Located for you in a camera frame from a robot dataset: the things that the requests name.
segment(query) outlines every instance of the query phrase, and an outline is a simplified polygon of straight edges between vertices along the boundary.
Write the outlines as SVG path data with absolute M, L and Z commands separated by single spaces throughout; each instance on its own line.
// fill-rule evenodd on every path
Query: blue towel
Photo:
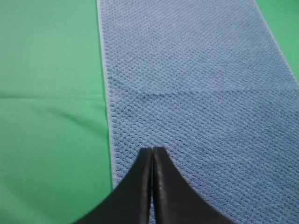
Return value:
M 115 183 L 164 146 L 236 223 L 298 224 L 299 86 L 256 3 L 98 4 Z

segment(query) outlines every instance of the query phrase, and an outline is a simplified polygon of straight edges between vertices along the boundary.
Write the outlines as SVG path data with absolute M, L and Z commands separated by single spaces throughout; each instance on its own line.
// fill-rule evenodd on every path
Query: green background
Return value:
M 294 75 L 299 79 L 299 0 L 256 0 Z
M 299 78 L 299 0 L 258 0 Z M 95 0 L 0 0 L 0 224 L 66 224 L 112 189 Z

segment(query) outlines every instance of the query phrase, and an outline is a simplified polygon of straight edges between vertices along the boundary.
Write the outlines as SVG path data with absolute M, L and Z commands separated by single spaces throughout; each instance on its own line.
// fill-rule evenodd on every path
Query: black plastic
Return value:
M 153 150 L 156 224 L 232 224 L 188 185 L 165 148 Z
M 75 224 L 147 224 L 151 197 L 150 148 L 141 149 L 118 187 Z

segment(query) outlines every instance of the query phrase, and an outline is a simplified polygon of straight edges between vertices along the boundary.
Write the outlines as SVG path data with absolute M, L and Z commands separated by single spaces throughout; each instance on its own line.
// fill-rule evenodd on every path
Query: green surface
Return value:
M 256 0 L 299 80 L 299 0 Z
M 0 0 L 0 223 L 66 224 L 111 191 L 95 0 Z

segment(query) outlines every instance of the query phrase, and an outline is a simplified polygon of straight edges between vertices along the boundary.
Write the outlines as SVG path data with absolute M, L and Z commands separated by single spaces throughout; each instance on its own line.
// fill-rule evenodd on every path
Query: green fabric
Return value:
M 0 0 L 0 223 L 70 223 L 111 189 L 96 1 Z
M 257 0 L 257 3 L 299 80 L 299 0 Z

